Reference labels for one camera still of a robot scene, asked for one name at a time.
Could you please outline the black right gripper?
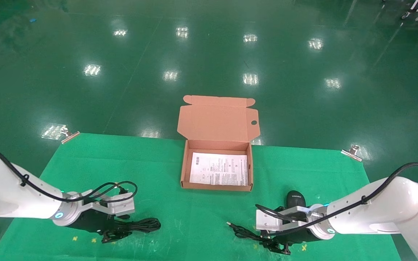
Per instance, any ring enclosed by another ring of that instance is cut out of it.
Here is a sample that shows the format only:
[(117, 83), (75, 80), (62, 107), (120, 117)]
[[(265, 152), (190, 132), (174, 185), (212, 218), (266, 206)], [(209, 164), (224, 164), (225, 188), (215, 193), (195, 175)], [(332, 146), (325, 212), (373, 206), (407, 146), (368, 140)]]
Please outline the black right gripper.
[(302, 244), (314, 241), (323, 241), (323, 239), (315, 236), (308, 228), (289, 232), (284, 235), (276, 236), (268, 232), (261, 232), (260, 244), (266, 244), (266, 249), (272, 253), (291, 255), (289, 246), (294, 244)]

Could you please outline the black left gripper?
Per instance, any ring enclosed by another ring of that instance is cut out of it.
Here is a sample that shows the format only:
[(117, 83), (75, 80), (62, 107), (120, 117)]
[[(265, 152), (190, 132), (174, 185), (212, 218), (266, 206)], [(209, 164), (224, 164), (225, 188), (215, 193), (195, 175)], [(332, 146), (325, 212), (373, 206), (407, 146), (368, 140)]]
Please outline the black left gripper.
[(72, 223), (72, 228), (90, 233), (102, 234), (101, 243), (113, 243), (131, 235), (130, 231), (115, 229), (130, 229), (130, 216), (113, 216), (93, 209), (86, 210)]

